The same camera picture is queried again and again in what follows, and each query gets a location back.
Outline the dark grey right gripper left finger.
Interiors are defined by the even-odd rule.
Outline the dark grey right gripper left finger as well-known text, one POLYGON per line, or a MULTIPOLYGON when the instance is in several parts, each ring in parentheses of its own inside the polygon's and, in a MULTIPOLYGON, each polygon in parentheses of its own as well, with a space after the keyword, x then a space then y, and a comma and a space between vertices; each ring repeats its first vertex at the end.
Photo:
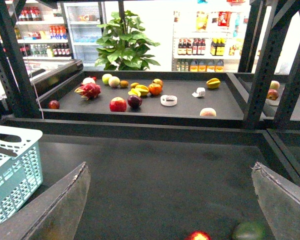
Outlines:
POLYGON ((72 240, 88 197, 86 162, 0 224, 0 240, 72 240))

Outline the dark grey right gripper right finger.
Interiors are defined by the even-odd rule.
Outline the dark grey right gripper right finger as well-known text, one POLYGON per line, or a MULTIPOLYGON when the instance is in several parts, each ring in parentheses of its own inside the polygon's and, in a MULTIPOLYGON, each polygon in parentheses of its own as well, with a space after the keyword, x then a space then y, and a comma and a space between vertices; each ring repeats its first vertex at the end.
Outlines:
POLYGON ((258 204, 277 240, 300 240, 300 187, 260 162, 251 173, 258 204))

